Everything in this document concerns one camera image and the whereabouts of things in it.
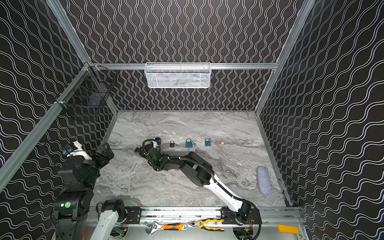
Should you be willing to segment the blue padlock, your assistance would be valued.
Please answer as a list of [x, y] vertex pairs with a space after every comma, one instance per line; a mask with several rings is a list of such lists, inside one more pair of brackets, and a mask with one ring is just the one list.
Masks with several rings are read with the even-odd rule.
[[212, 145], [211, 138], [205, 138], [205, 146], [210, 147]]
[[193, 141], [191, 140], [191, 139], [186, 139], [186, 148], [189, 148], [189, 149], [191, 149], [191, 148], [193, 148], [194, 147], [194, 143], [193, 143]]

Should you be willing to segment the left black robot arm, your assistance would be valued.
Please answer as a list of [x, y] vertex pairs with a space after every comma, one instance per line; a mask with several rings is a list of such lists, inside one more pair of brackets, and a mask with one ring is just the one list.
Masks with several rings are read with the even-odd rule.
[[[64, 146], [62, 153], [68, 159], [58, 171], [64, 189], [51, 211], [54, 237], [56, 240], [83, 240], [96, 181], [101, 169], [115, 155], [110, 145], [103, 143], [90, 156], [78, 141]], [[129, 218], [120, 199], [105, 201], [97, 208], [97, 214], [97, 226], [91, 236], [93, 240], [107, 240], [118, 224], [124, 224]]]

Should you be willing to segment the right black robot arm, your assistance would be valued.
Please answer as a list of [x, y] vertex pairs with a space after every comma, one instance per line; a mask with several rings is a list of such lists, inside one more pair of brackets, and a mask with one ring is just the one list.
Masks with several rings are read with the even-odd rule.
[[186, 156], [162, 154], [161, 147], [153, 141], [148, 145], [136, 147], [135, 153], [146, 159], [156, 172], [179, 170], [196, 186], [213, 192], [226, 204], [238, 225], [250, 219], [252, 203], [237, 196], [222, 183], [212, 166], [196, 153], [189, 152]]

